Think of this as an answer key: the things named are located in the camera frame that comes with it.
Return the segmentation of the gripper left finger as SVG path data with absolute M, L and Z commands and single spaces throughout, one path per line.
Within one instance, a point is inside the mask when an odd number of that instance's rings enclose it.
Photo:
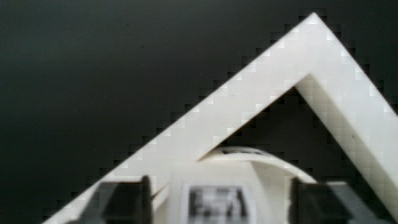
M 68 224 L 153 224 L 151 181 L 103 182 L 80 217 Z

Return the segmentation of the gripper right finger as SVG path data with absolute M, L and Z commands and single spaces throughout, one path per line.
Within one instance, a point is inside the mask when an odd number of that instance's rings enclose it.
M 291 180 L 290 224 L 380 224 L 345 182 L 306 183 Z

